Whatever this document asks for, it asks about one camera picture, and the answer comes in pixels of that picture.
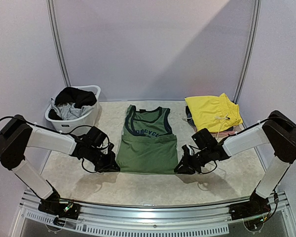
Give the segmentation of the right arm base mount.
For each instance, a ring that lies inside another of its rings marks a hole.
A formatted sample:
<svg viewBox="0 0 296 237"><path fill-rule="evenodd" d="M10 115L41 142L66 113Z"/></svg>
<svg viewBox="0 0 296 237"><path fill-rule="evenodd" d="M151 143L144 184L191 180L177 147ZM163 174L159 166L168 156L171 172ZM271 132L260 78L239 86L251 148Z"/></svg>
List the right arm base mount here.
<svg viewBox="0 0 296 237"><path fill-rule="evenodd" d="M263 217L263 219L260 221L266 222L274 215L277 210L279 198L276 192L273 193L273 200L275 203L275 208L272 211L269 204L269 199L262 198L253 192L248 201L229 205L229 214L231 215L232 220L238 220L267 213L267 216Z"/></svg>

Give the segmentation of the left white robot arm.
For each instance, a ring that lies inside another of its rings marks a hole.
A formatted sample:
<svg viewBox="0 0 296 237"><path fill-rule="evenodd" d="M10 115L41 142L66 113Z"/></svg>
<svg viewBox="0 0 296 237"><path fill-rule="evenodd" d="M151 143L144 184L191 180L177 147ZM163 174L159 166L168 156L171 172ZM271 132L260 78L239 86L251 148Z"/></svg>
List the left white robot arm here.
<svg viewBox="0 0 296 237"><path fill-rule="evenodd" d="M0 122L7 124L0 130L0 163L12 171L32 192L44 201L44 206L52 214L60 214L64 209L59 194L52 185L27 160L27 148L55 151L89 161L94 166L93 173L119 172L115 160L114 145L103 131L88 125L88 131L75 135L73 129L63 133L25 120L21 115L5 116Z"/></svg>

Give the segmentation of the green garment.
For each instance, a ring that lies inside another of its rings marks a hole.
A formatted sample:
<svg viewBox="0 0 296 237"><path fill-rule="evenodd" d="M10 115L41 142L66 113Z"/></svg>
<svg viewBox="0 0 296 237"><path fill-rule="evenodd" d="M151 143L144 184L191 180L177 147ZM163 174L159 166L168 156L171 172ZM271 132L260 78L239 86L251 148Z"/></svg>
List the green garment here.
<svg viewBox="0 0 296 237"><path fill-rule="evenodd" d="M168 122L169 108L127 108L116 162L123 173L174 174L177 137Z"/></svg>

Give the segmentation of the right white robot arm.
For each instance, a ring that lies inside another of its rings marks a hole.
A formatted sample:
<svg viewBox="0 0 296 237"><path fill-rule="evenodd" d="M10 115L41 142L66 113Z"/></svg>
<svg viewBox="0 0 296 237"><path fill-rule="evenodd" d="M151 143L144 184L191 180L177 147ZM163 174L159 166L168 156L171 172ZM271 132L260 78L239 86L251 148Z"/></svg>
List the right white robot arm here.
<svg viewBox="0 0 296 237"><path fill-rule="evenodd" d="M196 132L192 140L196 147L183 145L183 156L174 169L176 174L201 174L206 164L224 161L251 149L258 151L260 147L267 147L272 152L273 158L245 205L249 215L256 215L264 208L264 201L296 160L296 123L278 110L220 141L206 128Z"/></svg>

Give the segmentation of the yellow shorts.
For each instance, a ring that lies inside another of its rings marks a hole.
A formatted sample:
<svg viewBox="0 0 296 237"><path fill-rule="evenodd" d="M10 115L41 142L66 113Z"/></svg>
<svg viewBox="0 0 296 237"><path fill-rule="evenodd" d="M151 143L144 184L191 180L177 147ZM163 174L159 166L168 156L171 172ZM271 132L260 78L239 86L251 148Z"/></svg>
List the yellow shorts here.
<svg viewBox="0 0 296 237"><path fill-rule="evenodd" d="M197 127L218 124L238 126L243 123L239 105L230 101L224 93L220 96L186 97L185 102Z"/></svg>

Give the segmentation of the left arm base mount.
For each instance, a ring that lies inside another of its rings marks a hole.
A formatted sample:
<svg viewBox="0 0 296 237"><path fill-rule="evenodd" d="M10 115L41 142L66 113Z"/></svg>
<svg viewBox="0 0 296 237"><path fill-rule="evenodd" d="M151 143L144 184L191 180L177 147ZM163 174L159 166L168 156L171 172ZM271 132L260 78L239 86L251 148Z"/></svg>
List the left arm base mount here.
<svg viewBox="0 0 296 237"><path fill-rule="evenodd" d="M47 199L41 199L38 210L59 218L77 220L80 215L81 205L73 201L61 200L57 191L54 191Z"/></svg>

